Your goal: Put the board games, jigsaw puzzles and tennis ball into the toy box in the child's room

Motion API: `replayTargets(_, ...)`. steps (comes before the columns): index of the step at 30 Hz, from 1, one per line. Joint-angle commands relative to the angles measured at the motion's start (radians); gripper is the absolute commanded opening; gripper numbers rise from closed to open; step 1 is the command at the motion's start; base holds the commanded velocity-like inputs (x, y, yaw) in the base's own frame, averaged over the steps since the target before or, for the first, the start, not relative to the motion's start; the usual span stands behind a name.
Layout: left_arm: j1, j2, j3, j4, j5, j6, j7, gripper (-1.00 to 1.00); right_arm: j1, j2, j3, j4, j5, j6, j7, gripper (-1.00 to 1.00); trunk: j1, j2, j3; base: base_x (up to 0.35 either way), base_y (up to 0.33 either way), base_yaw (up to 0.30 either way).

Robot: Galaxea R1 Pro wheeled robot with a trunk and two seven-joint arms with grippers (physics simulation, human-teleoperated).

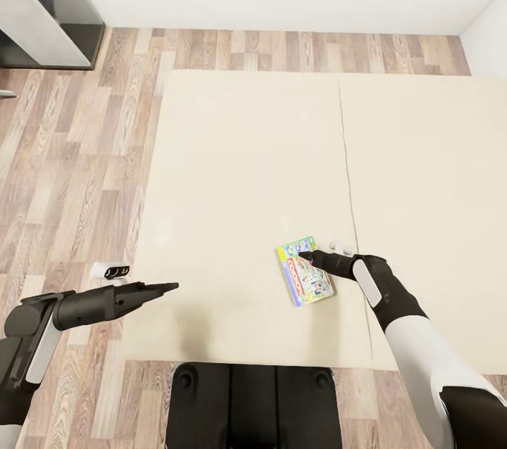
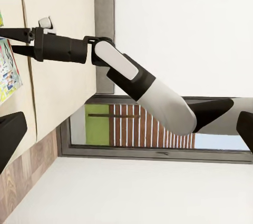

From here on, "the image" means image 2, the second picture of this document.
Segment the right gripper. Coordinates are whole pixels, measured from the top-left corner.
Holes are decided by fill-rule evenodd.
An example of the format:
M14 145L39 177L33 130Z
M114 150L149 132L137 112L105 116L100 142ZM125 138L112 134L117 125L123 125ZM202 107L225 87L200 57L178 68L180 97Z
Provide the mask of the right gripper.
M9 38L34 45L11 45L15 54L44 60L70 62L72 40L70 37L44 34L42 27L0 28L0 37Z

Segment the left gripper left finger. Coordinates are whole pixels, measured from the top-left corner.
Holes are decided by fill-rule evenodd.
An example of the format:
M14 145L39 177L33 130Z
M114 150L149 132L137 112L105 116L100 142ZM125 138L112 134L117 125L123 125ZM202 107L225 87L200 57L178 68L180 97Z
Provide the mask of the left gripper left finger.
M27 132L22 111L0 117L0 173L3 172Z

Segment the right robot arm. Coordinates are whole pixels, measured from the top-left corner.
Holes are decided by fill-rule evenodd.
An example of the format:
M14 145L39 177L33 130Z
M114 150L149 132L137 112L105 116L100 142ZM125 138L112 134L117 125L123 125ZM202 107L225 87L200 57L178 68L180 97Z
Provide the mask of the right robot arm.
M187 104L175 91L158 80L127 54L115 48L108 37L84 39L57 36L51 16L38 20L38 27L0 28L0 37L34 45L11 45L15 54L44 60L86 63L87 45L92 44L93 65L110 67L109 77L125 93L177 136L191 133L240 135L236 130L242 111L253 113L252 98L232 98Z

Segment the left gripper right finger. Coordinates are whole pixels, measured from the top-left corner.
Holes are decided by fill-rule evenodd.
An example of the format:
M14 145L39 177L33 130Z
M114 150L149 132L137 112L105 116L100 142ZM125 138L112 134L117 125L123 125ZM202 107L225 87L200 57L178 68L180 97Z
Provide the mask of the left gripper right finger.
M237 120L236 130L253 154L253 113L242 111Z

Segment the board game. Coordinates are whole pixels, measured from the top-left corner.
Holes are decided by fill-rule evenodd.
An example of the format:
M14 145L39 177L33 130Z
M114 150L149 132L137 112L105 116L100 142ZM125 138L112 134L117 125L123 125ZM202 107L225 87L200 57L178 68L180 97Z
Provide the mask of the board game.
M0 12L0 28L5 24ZM0 37L0 105L23 86L9 38Z

